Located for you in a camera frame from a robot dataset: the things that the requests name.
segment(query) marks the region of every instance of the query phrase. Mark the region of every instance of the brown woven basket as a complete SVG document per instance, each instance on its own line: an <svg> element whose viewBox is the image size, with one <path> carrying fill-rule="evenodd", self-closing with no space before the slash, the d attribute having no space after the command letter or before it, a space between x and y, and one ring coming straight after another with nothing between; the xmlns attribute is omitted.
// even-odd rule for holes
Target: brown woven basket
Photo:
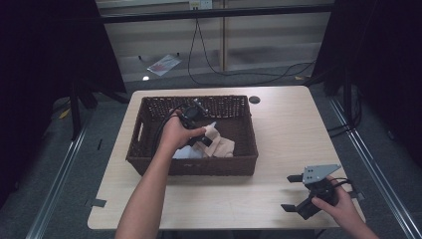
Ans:
<svg viewBox="0 0 422 239"><path fill-rule="evenodd" d="M169 175L253 175L258 158L246 96L143 98L133 130L127 161L143 175L151 162L154 134L170 109L198 99L209 111L200 126L216 121L221 136L235 141L233 157L173 159Z"/></svg>

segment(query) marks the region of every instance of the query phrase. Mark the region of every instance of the finger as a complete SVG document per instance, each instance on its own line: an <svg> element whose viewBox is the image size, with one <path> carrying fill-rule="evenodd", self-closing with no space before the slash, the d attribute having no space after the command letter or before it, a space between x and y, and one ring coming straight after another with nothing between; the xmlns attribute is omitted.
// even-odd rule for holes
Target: finger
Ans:
<svg viewBox="0 0 422 239"><path fill-rule="evenodd" d="M182 111L177 109L171 115L172 116L180 116L181 114L182 114Z"/></svg>
<svg viewBox="0 0 422 239"><path fill-rule="evenodd" d="M330 181L332 185L338 184L338 181L335 178L333 178L331 175L328 175L326 179L328 179L328 181Z"/></svg>
<svg viewBox="0 0 422 239"><path fill-rule="evenodd" d="M338 199L339 200L344 200L344 199L348 199L348 200L350 200L350 194L348 194L345 190L344 190L344 188L342 187L342 186L338 186L336 189L335 189L335 191L336 191L336 193L337 193L337 196L338 196Z"/></svg>
<svg viewBox="0 0 422 239"><path fill-rule="evenodd" d="M204 134L206 131L207 130L204 127L198 127L196 129L191 129L189 131L189 136L190 137L199 136L199 135Z"/></svg>
<svg viewBox="0 0 422 239"><path fill-rule="evenodd" d="M312 199L312 202L317 208L321 209L322 211L325 211L331 216L333 216L333 214L335 213L335 208L320 198L314 197Z"/></svg>
<svg viewBox="0 0 422 239"><path fill-rule="evenodd" d="M177 115L173 114L173 115L171 115L171 116L168 118L168 121L167 121L166 125L167 125L168 123L170 123L171 121L179 121L179 122L180 122L180 119L179 119L179 117L178 117Z"/></svg>

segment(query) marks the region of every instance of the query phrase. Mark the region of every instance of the wooden table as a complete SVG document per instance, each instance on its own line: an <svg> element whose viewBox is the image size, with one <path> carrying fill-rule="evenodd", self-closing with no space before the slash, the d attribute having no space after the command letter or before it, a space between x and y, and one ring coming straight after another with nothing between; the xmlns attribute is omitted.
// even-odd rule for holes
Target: wooden table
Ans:
<svg viewBox="0 0 422 239"><path fill-rule="evenodd" d="M307 165L340 163L317 107L305 87L256 87L135 92L111 153L88 225L115 229L141 176L125 160L143 97L257 96L250 104L259 152L253 176L169 176L160 229L321 229L337 227L326 213L309 220L287 213L309 193L287 176ZM346 177L341 168L333 176ZM361 213L357 202L355 205Z"/></svg>

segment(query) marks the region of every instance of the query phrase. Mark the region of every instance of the cable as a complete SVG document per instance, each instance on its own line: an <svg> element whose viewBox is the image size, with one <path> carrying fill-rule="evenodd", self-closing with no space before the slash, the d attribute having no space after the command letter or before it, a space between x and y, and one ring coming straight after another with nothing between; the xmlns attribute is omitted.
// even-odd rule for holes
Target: cable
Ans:
<svg viewBox="0 0 422 239"><path fill-rule="evenodd" d="M319 75L312 76L309 80L307 80L306 82L304 82L302 84L302 86L310 87L310 86L312 86L314 84L319 84L319 83L323 82L324 81L324 78L325 78L325 76L327 74L329 74L329 73L337 70L339 67L341 67L341 63L337 63L337 64L331 66L330 68L328 68L326 71L320 73Z"/></svg>
<svg viewBox="0 0 422 239"><path fill-rule="evenodd" d="M343 128L343 127L348 127L347 129L345 129L341 132L330 135L329 136L330 138L334 138L334 137L339 136L339 135L341 135L345 132L352 131L359 126L359 124L362 120L362 100L361 100L361 97L362 97L362 94L361 94L360 90L357 89L357 99L356 99L356 102L354 104L354 114L355 114L355 117L353 118L354 127L350 128L349 124L347 123L347 124L343 124L343 125L340 125L340 126L336 126L336 127L327 129L327 131L333 131L333 130L337 130L337 129L340 129L340 128Z"/></svg>
<svg viewBox="0 0 422 239"><path fill-rule="evenodd" d="M177 106L176 108L172 109L162 120L160 126L158 127L158 130L155 132L155 136L154 139L152 140L152 147L151 147L151 158L154 158L155 153L157 151L157 146L158 146L158 140L161 136L162 130L164 129L165 124L172 118L175 117L173 116L173 113L177 110L182 109L183 107L186 107L186 104L180 104L179 106Z"/></svg>
<svg viewBox="0 0 422 239"><path fill-rule="evenodd" d="M322 233L324 233L326 231L326 229L322 229L317 235L316 235L316 239L320 237L320 235L322 235Z"/></svg>
<svg viewBox="0 0 422 239"><path fill-rule="evenodd" d="M371 13L370 13L369 19L368 19L368 21L366 21L366 24L365 24L365 26L364 26L364 28L363 28L363 33L362 33L362 35L361 35L360 39L358 40L358 43L357 43L357 50L355 51L355 54L352 56L352 61L350 61L352 64L353 64L354 62L356 62L357 55L358 55L358 53L360 52L360 49L361 49L361 48L362 48L362 46L363 46L363 41L364 41L364 38L365 38L365 36L366 36L366 32L367 32L367 30L368 30L368 28L369 28L369 23L371 22L371 19L372 19L372 17L373 17L373 14L374 14L374 12L375 12L376 7L377 7L377 4L378 4L378 0L376 0L376 1L375 1L375 3L373 4L373 8L372 8L372 10L371 10ZM361 101L360 101L360 96L361 96L361 94L360 94L360 91L357 91L357 92L358 92L358 95L357 95L357 102L359 102L359 108L358 108L359 112L358 112L358 114L357 114L357 113L355 113L355 114L356 114L356 119L353 119L353 122L354 122L355 120L357 120L357 122L354 122L354 128L349 128L349 129L346 129L346 130L344 130L344 131L342 131L342 132L340 132L340 133L337 133L337 134L331 135L331 136L330 136L331 138L336 137L336 136L338 136L338 135L341 135L341 134L343 134L343 133L345 133L345 132L347 132L347 131L351 131L351 130L355 129L355 128L357 127L357 125L360 123L360 121L361 121L361 115L362 115L362 113L361 113Z"/></svg>
<svg viewBox="0 0 422 239"><path fill-rule="evenodd" d="M348 180L348 179L345 177L336 177L336 178L330 179L329 181L334 181L334 180Z"/></svg>
<svg viewBox="0 0 422 239"><path fill-rule="evenodd" d="M220 76L224 76L224 77L240 76L240 75L257 75L257 76L270 76L270 77L275 77L275 78L274 78L274 79L271 79L271 80L268 80L268 81L259 82L259 83L252 83L252 84L235 84L235 85L227 85L227 84L224 84L224 85L223 85L223 84L206 84L206 83L199 83L199 82L197 82L197 81L193 78L192 74L190 73L190 60L191 60L191 55L192 55L192 51L193 51L193 46L194 46L194 43L195 43L196 33L198 32L198 30L199 30L199 35L200 35L200 37L201 37L201 41L202 41L202 49L203 49L203 51L204 51L205 59L206 59L206 61L207 61L207 64L208 64L209 68L210 68L210 69L211 69L211 70L212 70L215 74L220 75ZM294 65L291 65L291 66L289 66L289 67L288 67L288 69L287 69L287 70L286 70L283 74L281 74L281 75L277 75L277 74L266 74L266 73L233 73L233 74L224 74L224 73L219 73L219 72L217 72L217 71L215 71L215 70L214 70L214 68L211 66L211 64L210 64L210 62L209 62L209 60L208 60L208 55L207 55L207 53L206 53L206 48L205 48L205 43L204 43L204 39L203 39L203 36L202 36L201 27L200 27L200 25L199 25L199 21L198 21L198 19L196 19L196 27L195 27L195 32L194 32L194 34L193 34L192 44L191 44L191 47L190 47L189 58L188 58L188 65L187 65L187 71L188 71L188 74L189 74L190 79L191 79L194 83L196 83L196 84L198 84L198 85L202 85L202 86L215 86L215 87L218 87L218 86L224 86L224 87L228 87L228 86L255 86L255 85L260 85L260 84L271 83L271 82L276 81L276 80L278 80L278 79L281 79L281 78L283 78L283 77L295 76L295 75L297 75L297 74L300 74L300 73L304 72L307 68L309 68L309 67L310 67L311 65L313 65L315 62L316 62L316 61L312 61L312 62L310 62L310 63L299 63L299 64L294 64ZM296 73L294 73L294 74L289 74L289 75L288 75L289 70L290 70L292 67L295 67L295 66L298 66L298 65L307 65L307 66L306 66L304 69L302 69L301 71L299 71L299 72L296 72Z"/></svg>
<svg viewBox="0 0 422 239"><path fill-rule="evenodd" d="M333 181L333 180L339 180L339 179L341 179L341 180L343 180L343 181L341 181L341 182L339 182L339 183L337 183L337 184L335 184L335 185L333 185L332 186L332 188L337 188L337 187L339 187L339 186L342 186L343 184L350 184L350 186L351 186L351 191L349 191L348 193L349 193L349 195L351 196L351 197L355 197L355 198L357 198L357 200L362 200L362 199L364 199L364 196L363 196L363 194L357 189L357 187L354 185L354 183L353 183L353 181L352 180L350 180L350 179L348 179L348 178L343 178L343 177L339 177L339 178L334 178L334 179L332 179L332 180L330 180L330 181Z"/></svg>

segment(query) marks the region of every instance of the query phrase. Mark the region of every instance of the beige cloth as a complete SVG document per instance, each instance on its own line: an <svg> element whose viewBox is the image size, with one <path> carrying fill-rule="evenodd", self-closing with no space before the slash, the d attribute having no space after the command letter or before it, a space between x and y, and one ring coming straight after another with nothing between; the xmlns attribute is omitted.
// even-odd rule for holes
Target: beige cloth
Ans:
<svg viewBox="0 0 422 239"><path fill-rule="evenodd" d="M203 157L232 157L235 142L222 137L220 132L211 124L205 126L205 129L205 136L213 141L211 145L207 147L204 143L198 141L192 147L194 149L201 149L204 152Z"/></svg>

